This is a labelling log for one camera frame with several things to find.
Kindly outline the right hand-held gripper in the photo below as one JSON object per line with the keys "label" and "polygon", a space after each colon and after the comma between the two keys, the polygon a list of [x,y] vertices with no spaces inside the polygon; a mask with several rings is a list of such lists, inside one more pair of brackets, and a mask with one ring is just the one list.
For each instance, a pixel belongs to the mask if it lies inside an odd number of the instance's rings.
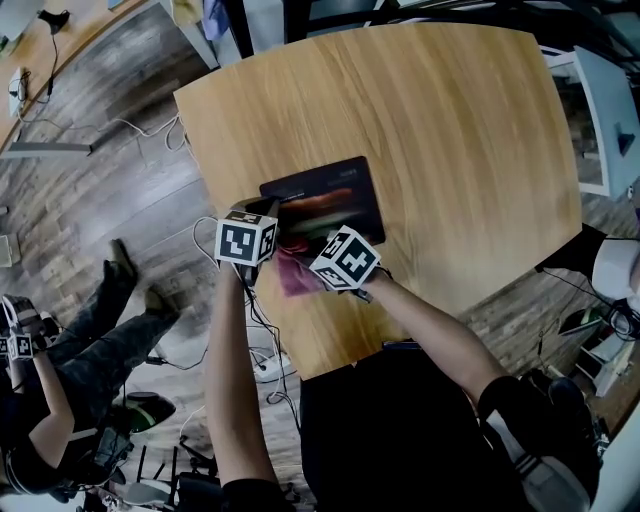
{"label": "right hand-held gripper", "polygon": [[380,255],[356,230],[343,225],[312,261],[310,270],[328,290],[350,292],[366,303],[371,296],[362,285],[379,266]]}

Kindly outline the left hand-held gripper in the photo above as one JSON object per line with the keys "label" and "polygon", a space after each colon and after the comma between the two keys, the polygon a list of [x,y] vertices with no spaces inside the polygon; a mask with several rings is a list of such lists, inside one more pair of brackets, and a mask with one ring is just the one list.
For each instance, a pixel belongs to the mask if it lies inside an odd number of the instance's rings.
{"label": "left hand-held gripper", "polygon": [[233,204],[227,214],[217,221],[214,259],[230,263],[247,286],[254,286],[261,265],[272,258],[280,200],[271,197],[266,215],[264,196],[244,199]]}

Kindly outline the pink cloth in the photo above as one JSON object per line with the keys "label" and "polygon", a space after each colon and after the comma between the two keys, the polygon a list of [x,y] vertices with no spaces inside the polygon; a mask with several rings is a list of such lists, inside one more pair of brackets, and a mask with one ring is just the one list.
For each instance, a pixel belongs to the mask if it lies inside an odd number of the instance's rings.
{"label": "pink cloth", "polygon": [[324,282],[311,269],[314,256],[309,241],[303,237],[281,237],[274,253],[280,283],[286,297],[325,291]]}

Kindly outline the dark printed mat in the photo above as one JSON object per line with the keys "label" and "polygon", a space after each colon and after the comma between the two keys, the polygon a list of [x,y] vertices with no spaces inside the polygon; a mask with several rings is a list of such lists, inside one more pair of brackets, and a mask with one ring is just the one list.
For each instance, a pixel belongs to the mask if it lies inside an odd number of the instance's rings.
{"label": "dark printed mat", "polygon": [[281,234],[309,241],[327,240],[346,225],[371,245],[386,241],[367,159],[363,156],[291,174],[259,186],[280,201]]}

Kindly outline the person's left forearm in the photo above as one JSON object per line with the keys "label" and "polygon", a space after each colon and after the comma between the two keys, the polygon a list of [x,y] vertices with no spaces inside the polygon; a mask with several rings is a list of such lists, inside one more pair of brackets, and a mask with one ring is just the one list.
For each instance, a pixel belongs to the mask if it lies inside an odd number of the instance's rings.
{"label": "person's left forearm", "polygon": [[257,479],[275,483],[249,353],[244,288],[227,262],[220,266],[214,290],[204,395],[221,482]]}

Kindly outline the person's right forearm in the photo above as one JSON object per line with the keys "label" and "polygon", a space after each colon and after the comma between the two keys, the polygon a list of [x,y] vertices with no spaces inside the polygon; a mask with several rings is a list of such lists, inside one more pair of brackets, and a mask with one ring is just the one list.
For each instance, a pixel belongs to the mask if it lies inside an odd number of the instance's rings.
{"label": "person's right forearm", "polygon": [[473,402],[479,401],[489,384],[507,375],[472,330],[416,296],[385,272],[374,271],[363,289]]}

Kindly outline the white multi-socket power strip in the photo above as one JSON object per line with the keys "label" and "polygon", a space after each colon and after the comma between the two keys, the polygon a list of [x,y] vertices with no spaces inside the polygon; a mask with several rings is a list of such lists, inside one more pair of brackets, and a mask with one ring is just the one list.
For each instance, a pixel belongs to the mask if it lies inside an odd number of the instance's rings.
{"label": "white multi-socket power strip", "polygon": [[254,365],[254,375],[259,382],[271,382],[295,372],[286,354],[272,355]]}

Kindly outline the person's black clothing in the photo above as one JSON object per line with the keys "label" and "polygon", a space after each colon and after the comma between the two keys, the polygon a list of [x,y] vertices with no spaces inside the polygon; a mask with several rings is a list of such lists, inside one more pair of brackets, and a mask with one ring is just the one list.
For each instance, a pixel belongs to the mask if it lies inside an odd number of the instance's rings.
{"label": "person's black clothing", "polygon": [[300,386],[304,477],[322,512],[534,512],[522,486],[558,460],[593,501],[600,463],[539,391],[501,377],[472,404],[419,350]]}

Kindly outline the lilac garment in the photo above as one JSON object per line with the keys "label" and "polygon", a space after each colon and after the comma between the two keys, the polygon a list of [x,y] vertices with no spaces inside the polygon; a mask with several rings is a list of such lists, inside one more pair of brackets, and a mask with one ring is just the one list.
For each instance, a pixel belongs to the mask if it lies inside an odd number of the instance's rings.
{"label": "lilac garment", "polygon": [[208,41],[219,40],[229,29],[229,18],[223,0],[203,0],[202,27]]}

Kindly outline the black curved railing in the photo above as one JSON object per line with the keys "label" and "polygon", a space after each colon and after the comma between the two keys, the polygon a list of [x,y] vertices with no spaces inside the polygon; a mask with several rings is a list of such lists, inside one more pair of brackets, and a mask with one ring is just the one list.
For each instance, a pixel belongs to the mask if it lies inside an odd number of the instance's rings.
{"label": "black curved railing", "polygon": [[640,19],[640,0],[375,0],[371,10],[318,18],[311,11],[321,0],[277,1],[283,8],[286,44],[311,33],[367,23],[467,23],[529,32],[556,50],[580,46],[640,76],[640,43],[632,43],[610,20],[614,14],[631,13]]}

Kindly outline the beige garment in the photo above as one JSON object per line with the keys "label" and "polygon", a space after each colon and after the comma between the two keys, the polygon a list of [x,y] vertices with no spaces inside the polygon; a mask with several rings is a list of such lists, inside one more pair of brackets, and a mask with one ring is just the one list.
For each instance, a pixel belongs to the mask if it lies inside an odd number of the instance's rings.
{"label": "beige garment", "polygon": [[203,0],[171,0],[171,16],[177,26],[197,24],[203,12]]}

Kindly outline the black green device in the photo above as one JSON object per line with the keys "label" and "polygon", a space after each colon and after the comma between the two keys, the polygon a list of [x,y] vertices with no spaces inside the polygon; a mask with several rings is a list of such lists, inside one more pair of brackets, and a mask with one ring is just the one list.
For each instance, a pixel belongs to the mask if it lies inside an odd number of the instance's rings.
{"label": "black green device", "polygon": [[154,428],[170,418],[176,411],[167,398],[154,392],[133,392],[126,396],[125,407],[130,431],[138,434]]}

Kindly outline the long wooden desk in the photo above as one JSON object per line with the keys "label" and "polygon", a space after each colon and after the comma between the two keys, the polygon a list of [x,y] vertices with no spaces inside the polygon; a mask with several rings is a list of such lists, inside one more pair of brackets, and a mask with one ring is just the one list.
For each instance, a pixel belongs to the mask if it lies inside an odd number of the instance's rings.
{"label": "long wooden desk", "polygon": [[29,71],[29,92],[39,96],[46,91],[50,76],[62,72],[110,30],[154,1],[123,0],[110,9],[107,0],[46,0],[45,10],[67,10],[70,20],[55,36],[45,22],[31,22],[13,52],[0,58],[0,155],[8,151],[20,126],[18,117],[9,112],[8,87],[14,73]]}

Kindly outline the white charger block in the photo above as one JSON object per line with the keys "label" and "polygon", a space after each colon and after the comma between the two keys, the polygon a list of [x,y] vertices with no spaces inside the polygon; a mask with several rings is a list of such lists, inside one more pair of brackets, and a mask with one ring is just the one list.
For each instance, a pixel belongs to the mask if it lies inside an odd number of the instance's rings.
{"label": "white charger block", "polygon": [[8,83],[8,111],[11,117],[17,117],[28,99],[30,72],[18,68]]}

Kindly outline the white side table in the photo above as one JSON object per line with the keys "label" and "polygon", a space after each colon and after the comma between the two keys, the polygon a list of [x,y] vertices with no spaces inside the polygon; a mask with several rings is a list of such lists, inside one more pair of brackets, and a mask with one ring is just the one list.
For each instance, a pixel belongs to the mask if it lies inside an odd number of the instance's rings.
{"label": "white side table", "polygon": [[569,124],[580,191],[626,195],[640,177],[640,115],[625,71],[578,46],[543,55]]}

